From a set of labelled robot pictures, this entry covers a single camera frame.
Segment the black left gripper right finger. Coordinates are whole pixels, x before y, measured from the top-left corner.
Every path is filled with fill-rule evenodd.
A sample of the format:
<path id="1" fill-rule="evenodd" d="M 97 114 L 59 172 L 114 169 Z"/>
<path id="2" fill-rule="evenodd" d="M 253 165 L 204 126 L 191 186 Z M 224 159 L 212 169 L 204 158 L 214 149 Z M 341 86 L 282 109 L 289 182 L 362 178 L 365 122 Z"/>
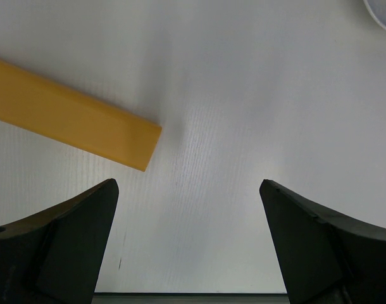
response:
<path id="1" fill-rule="evenodd" d="M 386 303 L 386 229 L 273 180 L 259 188 L 291 303 Z"/>

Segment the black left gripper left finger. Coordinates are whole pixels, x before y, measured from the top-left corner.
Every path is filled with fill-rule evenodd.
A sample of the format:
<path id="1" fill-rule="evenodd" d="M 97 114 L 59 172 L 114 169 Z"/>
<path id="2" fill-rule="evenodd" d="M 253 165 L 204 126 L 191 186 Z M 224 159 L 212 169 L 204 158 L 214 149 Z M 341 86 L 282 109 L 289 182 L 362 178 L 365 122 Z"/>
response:
<path id="1" fill-rule="evenodd" d="M 0 226 L 0 303 L 91 303 L 119 189 L 107 179 Z"/>

